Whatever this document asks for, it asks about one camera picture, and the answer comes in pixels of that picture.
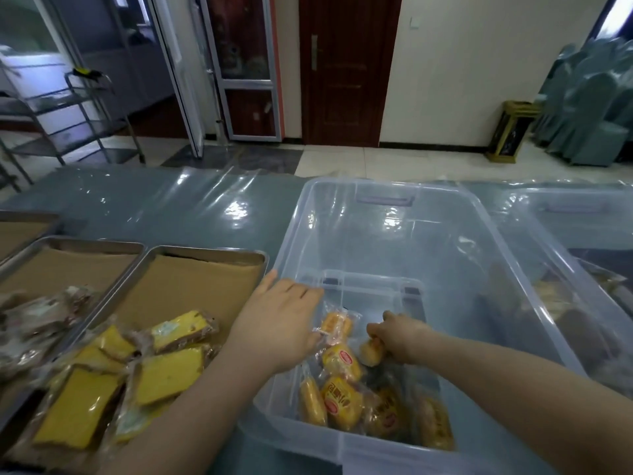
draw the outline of doorway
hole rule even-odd
[[[402,0],[299,0],[306,144],[377,147]]]

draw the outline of glass door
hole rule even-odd
[[[196,93],[180,51],[180,44],[174,27],[167,0],[147,0],[151,16],[156,21],[155,29],[168,60],[168,70],[176,91],[178,105],[182,113],[189,142],[196,158],[202,158],[204,152],[204,126],[202,112]]]
[[[270,0],[200,0],[228,137],[281,142]]]

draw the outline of stainless steel tray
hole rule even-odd
[[[193,258],[205,262],[219,263],[239,263],[248,261],[249,264],[261,263],[260,278],[263,277],[268,268],[268,255],[262,251],[251,251],[238,248],[193,248],[183,246],[156,246],[146,252],[140,261],[134,265],[132,270],[128,272],[121,284],[105,297],[101,303],[93,310],[92,316],[87,318],[78,330],[74,331],[74,338],[69,340],[71,344],[75,344],[81,339],[84,332],[89,328],[94,328],[103,323],[113,314],[116,306],[123,300],[125,295],[145,274],[149,265],[154,261],[157,255],[178,256],[181,258]]]
[[[24,243],[19,244],[13,250],[9,252],[7,256],[0,260],[0,266],[4,265],[8,260],[20,251],[24,250],[35,240],[54,235],[61,230],[61,218],[56,213],[47,213],[43,211],[12,211],[12,210],[0,210],[0,222],[33,222],[33,223],[48,223],[48,226],[36,235],[35,238],[26,240]]]
[[[18,270],[24,263],[33,258],[44,247],[51,247],[59,250],[74,251],[82,253],[109,253],[112,255],[137,255],[130,265],[119,275],[119,277],[108,287],[99,297],[97,303],[93,306],[91,311],[85,316],[83,322],[80,322],[78,326],[75,326],[57,345],[57,347],[49,354],[47,361],[53,360],[59,356],[62,352],[66,351],[75,340],[77,340],[82,334],[87,320],[94,318],[97,309],[104,300],[107,300],[111,295],[119,288],[124,279],[133,272],[134,267],[142,259],[140,255],[146,252],[145,245],[136,242],[125,241],[110,241],[110,240],[81,240],[72,237],[63,236],[49,236],[34,241],[18,255],[13,257],[9,262],[0,266],[0,282],[9,278],[16,270]],[[33,388],[26,387],[16,399],[12,402],[12,405],[4,413],[0,414],[0,433],[4,431],[7,424],[11,421],[13,416],[20,410],[24,403],[34,393]]]

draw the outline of door frame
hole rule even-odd
[[[319,144],[314,140],[310,132],[310,99],[312,79],[312,3],[315,0],[299,0],[299,53],[301,66],[301,133],[303,143],[306,145]],[[389,76],[391,74],[391,64],[393,61],[394,49],[396,47],[396,35],[398,34],[398,22],[400,21],[400,11],[402,0],[393,0],[389,13],[387,14],[386,35],[382,44],[380,54],[380,71],[378,73],[378,106],[372,116],[371,137],[368,143],[359,143],[358,146],[378,147],[380,143],[380,130],[382,128],[382,118],[387,101],[387,87],[389,86]]]

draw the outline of metal shelving rack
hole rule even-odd
[[[85,87],[75,86],[72,77],[81,79]],[[0,148],[4,150],[12,164],[20,171],[25,180],[31,185],[33,184],[33,180],[28,176],[24,168],[22,168],[15,158],[15,155],[54,157],[59,160],[60,164],[66,165],[66,162],[62,158],[64,155],[94,141],[99,143],[99,149],[87,154],[82,159],[102,155],[108,163],[124,163],[138,154],[138,160],[145,165],[145,155],[138,144],[138,140],[134,135],[127,115],[121,119],[111,119],[107,116],[105,121],[91,120],[82,105],[84,102],[89,101],[96,103],[101,94],[110,93],[116,96],[110,78],[100,71],[75,68],[65,75],[65,79],[68,88],[32,98],[23,99],[17,94],[0,92],[0,100],[4,98],[4,103],[0,103],[0,115],[27,116],[31,119],[33,124],[38,127],[39,132],[42,134],[42,137],[36,140],[23,143],[11,149],[0,139]],[[47,133],[37,117],[70,106],[78,106],[85,121],[55,133]],[[124,128],[129,131],[136,148],[106,148],[103,145],[101,141],[102,138],[112,136]],[[3,172],[6,173],[4,169],[0,169],[0,176],[6,178]],[[17,187],[10,177],[7,179],[7,182],[11,183],[14,189],[20,191],[19,187]]]

